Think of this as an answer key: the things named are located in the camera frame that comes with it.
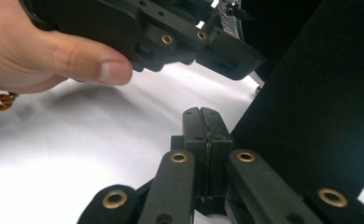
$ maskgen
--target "hole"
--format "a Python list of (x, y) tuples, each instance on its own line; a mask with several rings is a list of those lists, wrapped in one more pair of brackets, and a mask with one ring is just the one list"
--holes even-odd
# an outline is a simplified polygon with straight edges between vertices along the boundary
[(256, 95), (258, 95), (260, 91), (261, 91), (261, 86), (258, 86), (258, 87), (255, 89), (255, 94), (256, 94)]
[(290, 224), (304, 224), (304, 219), (295, 213), (289, 213), (286, 216), (286, 219)]
[(318, 191), (318, 196), (323, 202), (335, 207), (346, 207), (348, 205), (345, 197), (334, 189), (321, 189)]
[(162, 36), (162, 37), (161, 37), (161, 40), (162, 40), (162, 42), (163, 42), (164, 44), (166, 44), (166, 45), (170, 45), (170, 44), (172, 44), (172, 43), (173, 43), (173, 38), (172, 38), (172, 37), (170, 37), (170, 36), (168, 36), (168, 35), (164, 35), (164, 36)]
[(228, 16), (234, 15), (234, 8), (232, 8), (232, 7), (227, 8), (226, 15), (228, 15)]
[(121, 196), (119, 194), (112, 195), (108, 198), (108, 200), (112, 203), (120, 202)]
[(156, 224), (172, 224), (172, 223), (173, 223), (173, 218), (166, 213), (160, 214), (156, 219)]
[(203, 33), (203, 32), (198, 32), (197, 33), (197, 36), (199, 37), (199, 39), (201, 39), (201, 40), (205, 40), (206, 39), (206, 34), (205, 33)]
[(255, 156), (249, 152), (240, 152), (237, 154), (237, 158), (240, 161), (252, 162), (255, 160)]
[(148, 49), (147, 47), (145, 47), (143, 45), (140, 45), (140, 44), (136, 45), (135, 53), (147, 61), (153, 61), (154, 52), (151, 49)]
[(175, 153), (171, 156), (171, 161), (173, 162), (184, 162), (188, 160), (188, 156), (184, 153)]
[(109, 191), (103, 199), (103, 206), (107, 209), (115, 209), (127, 202), (127, 193), (121, 189)]

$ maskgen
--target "finger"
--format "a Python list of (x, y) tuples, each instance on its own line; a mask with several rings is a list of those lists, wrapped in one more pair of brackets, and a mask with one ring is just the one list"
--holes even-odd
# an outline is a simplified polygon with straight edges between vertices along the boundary
[(41, 47), (31, 55), (43, 69), (80, 81), (124, 85), (133, 74), (129, 60), (116, 50), (84, 37), (40, 32)]
[(29, 94), (38, 93), (42, 91), (50, 90), (51, 88), (57, 86), (58, 84), (66, 81), (68, 78), (54, 75), (49, 79), (36, 83), (34, 85), (28, 85), (24, 87), (1, 87), (0, 90), (11, 91), (18, 94)]

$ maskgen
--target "black bracket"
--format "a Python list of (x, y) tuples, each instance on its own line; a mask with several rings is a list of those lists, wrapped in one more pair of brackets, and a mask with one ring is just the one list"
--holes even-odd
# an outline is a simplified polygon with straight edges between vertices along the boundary
[(240, 9), (237, 6), (234, 6), (231, 3), (226, 5), (226, 14), (228, 16), (233, 16), (240, 21), (255, 21), (256, 18), (249, 14), (247, 11)]
[[(225, 33), (208, 0), (20, 0), (43, 30), (84, 36), (118, 50), (133, 69), (160, 71), (167, 63), (197, 63), (238, 80), (263, 55)], [(199, 21), (205, 26), (196, 27)]]
[(364, 223), (357, 199), (323, 186), (298, 195), (257, 152), (235, 149), (215, 110), (184, 112), (183, 134), (173, 136), (153, 180), (103, 189), (78, 223), (191, 224), (194, 209), (231, 224)]

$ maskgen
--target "black plastic part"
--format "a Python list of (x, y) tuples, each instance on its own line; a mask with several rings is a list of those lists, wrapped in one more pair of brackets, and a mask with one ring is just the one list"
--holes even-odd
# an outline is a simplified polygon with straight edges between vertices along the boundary
[(138, 224), (193, 223), (194, 167), (194, 155), (185, 150), (163, 156)]
[(256, 18), (250, 15), (245, 10), (238, 8), (230, 3), (226, 5), (226, 13), (228, 16), (234, 16), (240, 21), (255, 21)]
[[(122, 190), (127, 195), (127, 201), (118, 208), (104, 207), (103, 200), (105, 196), (113, 190)], [(122, 186), (115, 185), (98, 192), (87, 206), (83, 214), (80, 216), (78, 224), (136, 224), (139, 217), (137, 209), (138, 197), (135, 190)]]
[(227, 177), (224, 165), (233, 140), (218, 112), (194, 107), (183, 113), (183, 136), (173, 136), (172, 149), (185, 149), (196, 157), (195, 197), (224, 197)]
[(225, 209), (231, 224), (254, 224), (255, 220), (248, 212), (245, 206), (233, 203), (229, 200), (225, 201)]
[(50, 22), (44, 21), (34, 14), (32, 6), (29, 0), (19, 0), (22, 8), (30, 19), (31, 23), (37, 28), (45, 31), (57, 30), (57, 26), (51, 24)]
[[(245, 158), (241, 153), (249, 155), (248, 161), (239, 159)], [(292, 218), (301, 224), (322, 223), (259, 154), (234, 150), (229, 175), (255, 223), (290, 224)]]
[(225, 210), (225, 198), (211, 198), (203, 200), (202, 198), (196, 198), (194, 201), (194, 209), (204, 216), (210, 215), (222, 215), (226, 216)]
[(139, 203), (138, 203), (139, 211), (142, 211), (144, 209), (145, 201), (147, 200), (150, 188), (153, 185), (153, 180), (154, 179), (149, 180), (145, 185), (141, 186), (141, 188), (136, 190), (136, 194), (138, 195), (139, 198)]
[(137, 71), (160, 71), (167, 63), (197, 59), (238, 80), (264, 61), (260, 52), (231, 35), (215, 29), (206, 33), (195, 26), (217, 14), (205, 0), (21, 0), (21, 4), (38, 28), (52, 27), (105, 43), (124, 54)]

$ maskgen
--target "fingernail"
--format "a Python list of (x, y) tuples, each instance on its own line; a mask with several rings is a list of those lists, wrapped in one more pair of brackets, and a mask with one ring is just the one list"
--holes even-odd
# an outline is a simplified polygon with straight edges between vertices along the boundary
[(109, 85), (124, 85), (131, 79), (132, 69), (128, 64), (106, 62), (101, 66), (100, 81)]

